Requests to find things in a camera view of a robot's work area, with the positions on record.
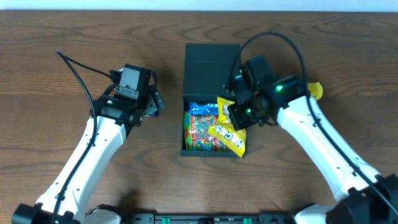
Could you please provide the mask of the blue Dairy Milk chocolate bar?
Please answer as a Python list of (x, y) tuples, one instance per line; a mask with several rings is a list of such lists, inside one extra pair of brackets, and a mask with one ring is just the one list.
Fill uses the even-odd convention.
[(149, 117), (157, 117), (158, 115), (159, 115), (159, 111), (144, 114), (144, 116), (149, 116)]

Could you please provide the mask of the blue Oreo cookie pack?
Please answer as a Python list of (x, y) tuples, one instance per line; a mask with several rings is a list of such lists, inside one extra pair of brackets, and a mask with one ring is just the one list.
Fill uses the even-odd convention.
[(194, 116), (218, 115), (218, 104), (190, 102), (188, 113)]

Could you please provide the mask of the Haribo gummy candy bag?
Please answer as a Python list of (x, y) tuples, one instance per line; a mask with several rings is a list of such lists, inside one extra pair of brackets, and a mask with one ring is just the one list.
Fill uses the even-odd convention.
[(208, 133), (215, 126), (218, 115), (196, 116), (189, 112), (184, 114), (184, 136), (188, 151), (230, 152), (229, 148), (218, 138)]

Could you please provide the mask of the yellow Hacks candy bag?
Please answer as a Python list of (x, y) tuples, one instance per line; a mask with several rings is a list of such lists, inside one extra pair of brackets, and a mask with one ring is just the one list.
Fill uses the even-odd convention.
[(211, 126), (208, 134), (220, 140), (229, 150), (242, 158), (246, 152), (246, 130), (235, 130), (229, 118), (228, 106), (234, 105), (233, 101), (217, 97), (218, 118), (216, 124)]

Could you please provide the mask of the yellow candy bottle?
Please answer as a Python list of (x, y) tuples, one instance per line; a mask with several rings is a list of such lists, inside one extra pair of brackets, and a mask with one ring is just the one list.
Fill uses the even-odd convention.
[(323, 96), (323, 87), (320, 82), (308, 83), (308, 90), (316, 100), (319, 100)]

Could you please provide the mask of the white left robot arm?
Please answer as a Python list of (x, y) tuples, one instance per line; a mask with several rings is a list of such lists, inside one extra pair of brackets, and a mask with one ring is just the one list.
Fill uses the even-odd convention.
[(20, 204), (12, 223), (129, 223), (129, 214), (111, 205), (89, 212), (88, 202), (114, 153), (144, 116), (164, 108), (154, 71), (124, 67), (111, 71), (112, 85), (91, 102), (84, 133), (53, 184), (30, 206)]

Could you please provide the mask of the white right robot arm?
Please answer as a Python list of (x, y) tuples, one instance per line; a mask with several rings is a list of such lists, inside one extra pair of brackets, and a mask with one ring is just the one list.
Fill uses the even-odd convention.
[(301, 79), (242, 73), (230, 77), (226, 89), (236, 97), (228, 108), (235, 129), (273, 119), (325, 178), (336, 205), (304, 208), (295, 223), (397, 223), (397, 176), (383, 177), (348, 145)]

